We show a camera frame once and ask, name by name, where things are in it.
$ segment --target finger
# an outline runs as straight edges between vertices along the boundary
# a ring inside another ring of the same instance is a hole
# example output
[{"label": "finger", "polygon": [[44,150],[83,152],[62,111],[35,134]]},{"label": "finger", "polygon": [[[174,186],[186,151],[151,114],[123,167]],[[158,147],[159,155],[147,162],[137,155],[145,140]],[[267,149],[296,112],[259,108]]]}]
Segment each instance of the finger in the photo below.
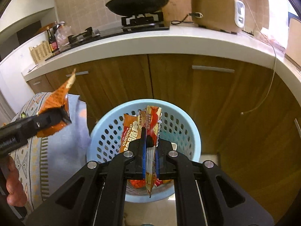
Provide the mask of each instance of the finger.
[{"label": "finger", "polygon": [[10,172],[12,172],[12,171],[14,171],[14,170],[17,169],[16,168],[16,163],[15,163],[15,161],[13,160],[13,158],[10,155],[8,156],[8,164],[7,164],[7,166],[8,166],[8,169],[9,169]]},{"label": "finger", "polygon": [[15,188],[15,192],[7,197],[7,203],[13,206],[24,206],[26,201],[27,197],[21,183]]},{"label": "finger", "polygon": [[18,170],[15,170],[9,174],[6,180],[6,189],[10,194],[13,194],[15,192],[16,187],[18,184],[21,183],[19,181],[19,172]]}]

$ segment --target rice cooker control panel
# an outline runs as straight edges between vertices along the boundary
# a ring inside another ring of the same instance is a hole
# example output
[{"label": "rice cooker control panel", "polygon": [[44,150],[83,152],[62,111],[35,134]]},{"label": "rice cooker control panel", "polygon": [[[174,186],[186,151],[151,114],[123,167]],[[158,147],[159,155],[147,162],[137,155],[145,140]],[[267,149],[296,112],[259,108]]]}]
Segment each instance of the rice cooker control panel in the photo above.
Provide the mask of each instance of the rice cooker control panel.
[{"label": "rice cooker control panel", "polygon": [[234,1],[234,20],[235,24],[239,28],[244,27],[244,21],[245,21],[245,5],[240,0]]}]

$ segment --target cabinet door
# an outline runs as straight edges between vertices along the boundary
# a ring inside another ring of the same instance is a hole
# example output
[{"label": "cabinet door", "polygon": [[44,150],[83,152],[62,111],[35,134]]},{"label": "cabinet door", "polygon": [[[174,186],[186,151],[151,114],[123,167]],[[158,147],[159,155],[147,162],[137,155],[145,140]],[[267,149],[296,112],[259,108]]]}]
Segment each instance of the cabinet door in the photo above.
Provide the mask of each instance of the cabinet door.
[{"label": "cabinet door", "polygon": [[50,85],[45,75],[36,77],[27,83],[36,94],[39,92],[53,92],[53,87]]},{"label": "cabinet door", "polygon": [[187,112],[201,133],[202,152],[216,153],[212,126],[227,101],[239,64],[186,54],[152,54],[149,61],[154,98]]},{"label": "cabinet door", "polygon": [[122,56],[86,62],[46,74],[58,88],[76,68],[70,93],[87,103],[88,115],[96,121],[112,108],[130,100],[152,98],[147,55]]},{"label": "cabinet door", "polygon": [[202,153],[219,154],[221,168],[277,222],[301,186],[301,139],[294,123],[301,108],[285,83],[275,75],[264,103],[241,115],[265,98],[271,69],[196,55],[149,55],[149,62],[154,98],[192,117]]}]

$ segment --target laundry basket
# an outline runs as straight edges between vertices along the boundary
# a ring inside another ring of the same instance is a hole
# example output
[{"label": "laundry basket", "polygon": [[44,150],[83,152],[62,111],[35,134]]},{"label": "laundry basket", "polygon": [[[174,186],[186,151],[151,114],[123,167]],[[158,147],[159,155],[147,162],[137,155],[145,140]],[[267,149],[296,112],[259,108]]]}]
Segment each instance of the laundry basket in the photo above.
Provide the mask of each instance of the laundry basket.
[{"label": "laundry basket", "polygon": [[[99,163],[112,160],[120,149],[123,131],[123,114],[136,115],[147,105],[162,108],[160,138],[177,144],[177,151],[192,161],[199,161],[201,156],[201,138],[190,116],[179,107],[156,99],[139,99],[121,104],[106,113],[91,133],[91,145],[87,151],[87,161]],[[153,202],[171,196],[175,192],[173,182],[153,188],[149,198],[146,188],[136,189],[129,183],[126,187],[125,201]]]}]

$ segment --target gas stove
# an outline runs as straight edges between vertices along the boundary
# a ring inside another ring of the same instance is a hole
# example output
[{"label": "gas stove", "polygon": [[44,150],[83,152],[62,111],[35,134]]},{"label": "gas stove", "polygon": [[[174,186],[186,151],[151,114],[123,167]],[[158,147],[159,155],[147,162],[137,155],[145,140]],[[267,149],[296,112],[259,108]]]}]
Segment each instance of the gas stove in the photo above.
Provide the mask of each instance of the gas stove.
[{"label": "gas stove", "polygon": [[159,30],[169,30],[169,25],[165,25],[163,21],[163,13],[157,12],[153,14],[132,16],[132,17],[122,17],[121,26],[116,28],[111,28],[103,31],[99,31],[96,28],[89,27],[83,33],[78,35],[68,36],[69,45],[60,50],[60,53],[66,52],[72,48],[79,47],[81,45],[101,40],[104,38],[135,33],[135,32],[144,32],[144,31],[159,31]]}]

